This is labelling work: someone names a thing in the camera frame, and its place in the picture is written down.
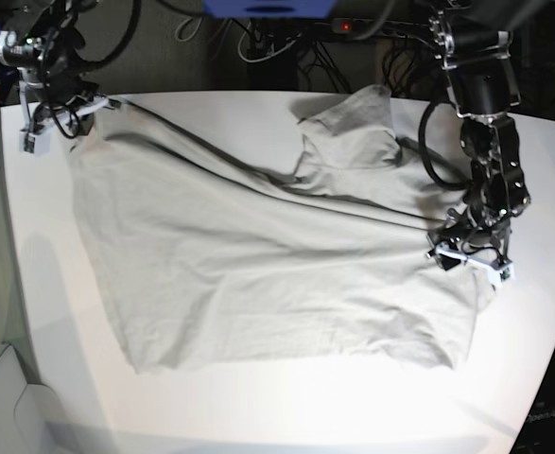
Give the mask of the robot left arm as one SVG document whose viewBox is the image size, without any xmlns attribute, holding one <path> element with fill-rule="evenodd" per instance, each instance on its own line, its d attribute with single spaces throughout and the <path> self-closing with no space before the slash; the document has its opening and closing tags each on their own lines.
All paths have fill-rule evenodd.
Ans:
<svg viewBox="0 0 555 454">
<path fill-rule="evenodd" d="M 442 189 L 463 194 L 462 211 L 450 209 L 431 231 L 429 256 L 449 271 L 470 265 L 499 287 L 514 276 L 508 249 L 511 222 L 531 203 L 520 164 L 520 139 L 509 110 L 520 102 L 511 63 L 509 31 L 479 21 L 469 1 L 437 1 L 429 18 L 446 93 L 426 107 L 418 129 L 419 151 L 428 176 Z M 429 156 L 427 123 L 442 104 L 462 124 L 460 146 L 470 160 L 466 181 L 448 182 Z"/>
</svg>

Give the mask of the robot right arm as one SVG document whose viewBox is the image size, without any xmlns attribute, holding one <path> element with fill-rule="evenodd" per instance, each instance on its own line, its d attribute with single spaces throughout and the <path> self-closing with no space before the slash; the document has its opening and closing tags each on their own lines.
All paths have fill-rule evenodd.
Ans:
<svg viewBox="0 0 555 454">
<path fill-rule="evenodd" d="M 125 32 L 103 59 L 88 61 L 78 53 L 86 45 L 77 29 L 81 14 L 97 1 L 42 1 L 17 10 L 0 28 L 0 63 L 19 74 L 19 97 L 25 125 L 22 150 L 33 153 L 52 129 L 67 140 L 86 133 L 83 122 L 110 105 L 98 85 L 83 77 L 117 60 L 138 27 L 142 3 L 133 1 Z"/>
</svg>

